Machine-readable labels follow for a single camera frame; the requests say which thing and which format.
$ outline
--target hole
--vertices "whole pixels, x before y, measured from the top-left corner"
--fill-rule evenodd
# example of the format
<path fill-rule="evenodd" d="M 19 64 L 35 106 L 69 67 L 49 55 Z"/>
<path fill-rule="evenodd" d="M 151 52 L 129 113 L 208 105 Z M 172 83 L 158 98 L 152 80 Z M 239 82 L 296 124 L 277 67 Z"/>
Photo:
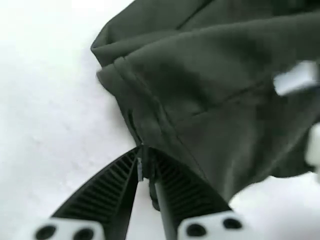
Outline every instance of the hole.
<path fill-rule="evenodd" d="M 207 231 L 202 225 L 194 223 L 187 227 L 186 234 L 190 237 L 202 237 L 207 234 Z"/>
<path fill-rule="evenodd" d="M 223 226 L 226 229 L 241 229 L 242 228 L 242 224 L 241 222 L 239 222 L 238 220 L 234 219 L 234 218 L 227 218 L 223 221 Z"/>
<path fill-rule="evenodd" d="M 56 227 L 54 225 L 46 225 L 43 226 L 42 228 L 40 228 L 36 234 L 35 234 L 35 238 L 37 240 L 46 240 L 51 238 L 56 231 Z"/>
<path fill-rule="evenodd" d="M 90 228 L 83 228 L 76 232 L 73 240 L 91 240 L 94 237 L 94 231 Z"/>

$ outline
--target black plastic part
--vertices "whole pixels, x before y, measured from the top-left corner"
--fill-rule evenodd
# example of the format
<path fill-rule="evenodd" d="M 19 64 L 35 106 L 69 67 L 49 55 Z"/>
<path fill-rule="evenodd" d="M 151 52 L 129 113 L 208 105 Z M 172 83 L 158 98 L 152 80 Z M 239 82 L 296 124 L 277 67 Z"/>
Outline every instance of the black plastic part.
<path fill-rule="evenodd" d="M 136 147 L 106 166 L 52 216 L 97 221 L 106 240 L 125 240 L 138 184 L 140 149 Z"/>
<path fill-rule="evenodd" d="M 35 239 L 37 240 L 50 239 L 55 234 L 56 230 L 57 228 L 54 225 L 43 226 L 35 233 Z"/>
<path fill-rule="evenodd" d="M 191 224 L 186 229 L 186 234 L 190 237 L 203 237 L 207 234 L 207 230 L 200 224 Z"/>
<path fill-rule="evenodd" d="M 142 158 L 143 176 L 150 179 L 152 204 L 160 208 L 167 240 L 177 239 L 184 219 L 230 210 L 221 196 L 184 164 L 141 145 L 97 173 L 52 216 L 96 221 L 103 227 L 105 240 L 125 240 L 138 185 L 138 158 Z M 206 234 L 201 227 L 190 231 Z M 85 229 L 75 233 L 74 240 L 90 237 Z"/>
<path fill-rule="evenodd" d="M 227 218 L 223 221 L 223 226 L 226 229 L 242 229 L 242 224 L 237 219 Z"/>
<path fill-rule="evenodd" d="M 230 211 L 227 202 L 187 166 L 153 150 L 155 188 L 167 240 L 176 240 L 187 218 Z"/>
<path fill-rule="evenodd" d="M 75 233 L 73 240 L 91 240 L 95 233 L 90 228 L 83 228 Z"/>

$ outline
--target dark green fabric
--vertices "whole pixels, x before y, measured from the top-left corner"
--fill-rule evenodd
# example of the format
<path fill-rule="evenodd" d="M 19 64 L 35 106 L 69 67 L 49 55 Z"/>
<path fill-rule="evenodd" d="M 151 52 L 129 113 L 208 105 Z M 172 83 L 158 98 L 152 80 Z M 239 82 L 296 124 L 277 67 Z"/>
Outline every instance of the dark green fabric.
<path fill-rule="evenodd" d="M 139 144 L 165 151 L 227 201 L 265 179 L 309 171 L 319 89 L 280 97 L 273 77 L 320 58 L 310 0 L 136 0 L 91 50 Z"/>

